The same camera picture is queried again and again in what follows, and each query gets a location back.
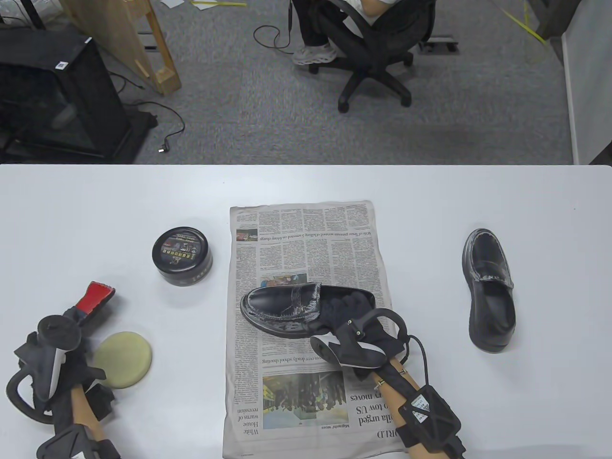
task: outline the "paper on floor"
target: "paper on floor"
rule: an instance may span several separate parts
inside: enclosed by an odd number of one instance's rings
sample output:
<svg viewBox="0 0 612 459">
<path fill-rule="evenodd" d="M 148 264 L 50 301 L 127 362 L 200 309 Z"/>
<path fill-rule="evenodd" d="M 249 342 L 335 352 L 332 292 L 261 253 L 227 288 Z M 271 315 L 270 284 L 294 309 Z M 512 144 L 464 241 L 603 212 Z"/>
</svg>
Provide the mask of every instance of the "paper on floor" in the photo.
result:
<svg viewBox="0 0 612 459">
<path fill-rule="evenodd" d="M 168 8 L 174 8 L 175 6 L 185 3 L 184 0 L 162 0 L 162 3 Z"/>
<path fill-rule="evenodd" d="M 197 7 L 200 10 L 207 10 L 208 8 L 213 8 L 217 5 L 198 5 L 198 4 L 194 4 L 193 6 Z"/>
</svg>

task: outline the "chair base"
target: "chair base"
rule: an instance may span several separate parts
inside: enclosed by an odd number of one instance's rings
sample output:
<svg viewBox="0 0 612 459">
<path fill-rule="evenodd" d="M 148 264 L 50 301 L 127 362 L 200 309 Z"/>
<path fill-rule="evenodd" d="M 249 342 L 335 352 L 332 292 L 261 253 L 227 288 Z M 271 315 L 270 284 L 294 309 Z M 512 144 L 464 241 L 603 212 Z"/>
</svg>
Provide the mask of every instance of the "chair base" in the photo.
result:
<svg viewBox="0 0 612 459">
<path fill-rule="evenodd" d="M 410 67 L 412 65 L 414 59 L 414 55 L 410 52 L 407 52 L 401 59 L 398 59 L 397 62 L 403 61 L 404 65 Z M 346 113 L 349 110 L 348 100 L 353 95 L 357 87 L 361 84 L 363 80 L 366 78 L 372 78 L 373 80 L 378 81 L 379 83 L 384 84 L 387 88 L 391 89 L 394 93 L 400 96 L 400 102 L 402 106 L 408 107 L 412 105 L 412 94 L 410 91 L 400 83 L 400 81 L 392 76 L 386 70 L 382 72 L 375 72 L 372 69 L 356 69 L 355 64 L 347 58 L 337 58 L 332 62 L 328 62 L 326 64 L 310 64 L 308 66 L 308 71 L 313 75 L 319 73 L 320 67 L 326 67 L 330 69 L 340 69 L 340 70 L 348 70 L 353 72 L 351 78 L 349 78 L 346 83 L 345 88 L 342 90 L 340 94 L 340 98 L 338 99 L 338 111 L 341 113 Z"/>
</svg>

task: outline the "yellow tape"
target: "yellow tape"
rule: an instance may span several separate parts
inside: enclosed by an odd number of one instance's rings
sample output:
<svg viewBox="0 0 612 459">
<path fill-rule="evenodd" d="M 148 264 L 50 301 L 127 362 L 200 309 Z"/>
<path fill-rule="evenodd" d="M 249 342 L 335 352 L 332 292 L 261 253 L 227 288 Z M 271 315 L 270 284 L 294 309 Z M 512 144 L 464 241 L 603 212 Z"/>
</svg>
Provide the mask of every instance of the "yellow tape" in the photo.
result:
<svg viewBox="0 0 612 459">
<path fill-rule="evenodd" d="M 520 20 L 516 19 L 513 15 L 511 15 L 510 13 L 508 13 L 508 11 L 504 10 L 501 6 L 499 6 L 497 4 L 497 2 L 495 2 L 494 0 L 490 0 L 491 3 L 493 3 L 499 10 L 501 10 L 506 16 L 508 16 L 510 19 L 512 19 L 514 22 L 516 22 L 516 24 L 518 24 L 519 26 L 521 26 L 521 28 L 523 28 L 529 35 L 532 35 L 534 38 L 536 38 L 542 45 L 546 45 L 546 40 L 543 39 L 541 36 L 538 35 L 538 33 L 534 32 L 528 25 L 529 23 L 529 8 L 527 6 L 527 1 L 524 0 L 523 2 L 523 7 L 524 7 L 524 12 L 525 12 L 525 23 L 522 23 Z"/>
</svg>

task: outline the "newspaper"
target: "newspaper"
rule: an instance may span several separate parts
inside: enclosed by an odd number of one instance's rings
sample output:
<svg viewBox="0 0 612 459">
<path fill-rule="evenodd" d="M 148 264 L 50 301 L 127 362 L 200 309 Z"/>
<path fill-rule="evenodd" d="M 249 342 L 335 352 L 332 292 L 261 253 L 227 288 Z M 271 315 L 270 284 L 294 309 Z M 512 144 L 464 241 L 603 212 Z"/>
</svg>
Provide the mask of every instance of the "newspaper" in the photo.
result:
<svg viewBox="0 0 612 459">
<path fill-rule="evenodd" d="M 230 217 L 223 457 L 354 459 L 403 450 L 372 380 L 320 359 L 309 339 L 266 334 L 240 313 L 254 288 L 305 282 L 363 288 L 377 307 L 391 308 L 372 203 L 234 207 Z"/>
</svg>

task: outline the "tin lid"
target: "tin lid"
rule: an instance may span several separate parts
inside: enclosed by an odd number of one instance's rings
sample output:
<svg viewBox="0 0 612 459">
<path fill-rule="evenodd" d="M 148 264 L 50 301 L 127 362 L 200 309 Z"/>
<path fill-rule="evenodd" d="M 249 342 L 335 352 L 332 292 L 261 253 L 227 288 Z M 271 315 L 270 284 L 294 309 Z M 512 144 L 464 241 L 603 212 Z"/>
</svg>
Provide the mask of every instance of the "tin lid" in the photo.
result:
<svg viewBox="0 0 612 459">
<path fill-rule="evenodd" d="M 183 279 L 206 260 L 208 241 L 197 229 L 188 226 L 163 233 L 153 246 L 153 263 L 166 277 Z"/>
</svg>

